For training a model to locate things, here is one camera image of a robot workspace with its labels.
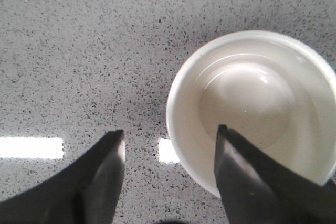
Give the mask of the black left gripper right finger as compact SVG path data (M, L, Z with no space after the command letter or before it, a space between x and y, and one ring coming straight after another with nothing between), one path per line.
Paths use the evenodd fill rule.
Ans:
M335 223L335 183L320 186L219 125L214 175L230 223Z

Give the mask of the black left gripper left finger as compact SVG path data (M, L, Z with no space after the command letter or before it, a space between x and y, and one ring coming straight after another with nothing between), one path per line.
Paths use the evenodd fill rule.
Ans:
M1 202L1 223L112 223L124 178L123 131L107 132L68 167Z

